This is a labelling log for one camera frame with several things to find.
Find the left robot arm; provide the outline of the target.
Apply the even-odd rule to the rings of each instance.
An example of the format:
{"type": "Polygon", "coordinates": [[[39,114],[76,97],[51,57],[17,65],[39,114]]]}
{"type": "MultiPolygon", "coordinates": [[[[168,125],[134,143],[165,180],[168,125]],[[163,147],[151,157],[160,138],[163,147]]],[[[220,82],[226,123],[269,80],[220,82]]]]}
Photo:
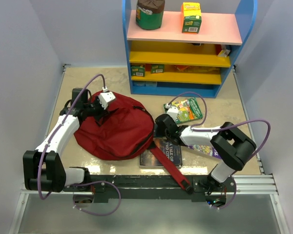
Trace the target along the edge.
{"type": "Polygon", "coordinates": [[[87,191],[91,187],[87,168],[65,168],[61,161],[66,145],[82,123],[88,117],[100,120],[115,100],[114,94],[106,89],[93,97],[90,94],[88,89],[74,88],[72,98],[60,111],[50,134],[35,150],[24,153],[22,161],[26,189],[50,193],[61,192],[71,185],[80,191],[87,191]]]}

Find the red backpack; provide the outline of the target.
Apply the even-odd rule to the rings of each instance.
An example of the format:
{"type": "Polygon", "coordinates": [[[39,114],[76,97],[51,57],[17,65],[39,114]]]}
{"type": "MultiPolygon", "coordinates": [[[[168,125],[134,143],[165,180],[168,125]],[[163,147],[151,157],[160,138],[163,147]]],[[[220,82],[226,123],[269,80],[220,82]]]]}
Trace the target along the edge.
{"type": "Polygon", "coordinates": [[[77,143],[102,160],[128,160],[150,150],[177,184],[193,193],[189,180],[154,143],[154,120],[139,101],[118,93],[100,121],[88,117],[74,133],[77,143]]]}

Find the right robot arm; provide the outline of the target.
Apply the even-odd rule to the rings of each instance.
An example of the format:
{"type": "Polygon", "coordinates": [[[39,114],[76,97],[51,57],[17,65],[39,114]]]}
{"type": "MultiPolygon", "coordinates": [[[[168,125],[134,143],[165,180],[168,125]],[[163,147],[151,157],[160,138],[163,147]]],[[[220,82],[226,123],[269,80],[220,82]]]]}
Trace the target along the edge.
{"type": "Polygon", "coordinates": [[[171,116],[162,114],[155,123],[156,134],[174,145],[188,147],[202,143],[216,150],[222,161],[201,182],[201,186],[209,192],[220,191],[227,178],[241,171],[256,150],[254,141],[231,122],[214,128],[197,129],[187,125],[177,126],[171,116]]]}

